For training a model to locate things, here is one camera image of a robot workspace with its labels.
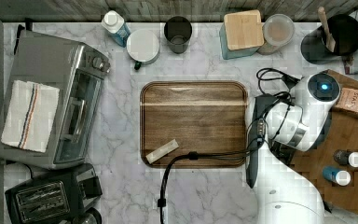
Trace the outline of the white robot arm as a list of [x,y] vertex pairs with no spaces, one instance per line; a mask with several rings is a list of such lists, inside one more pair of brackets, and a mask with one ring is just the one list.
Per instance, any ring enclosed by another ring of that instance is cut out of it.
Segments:
[[284,82],[288,92],[256,96],[245,114],[246,182],[257,199],[257,224],[324,224],[320,192],[290,162],[326,138],[341,88],[326,72]]

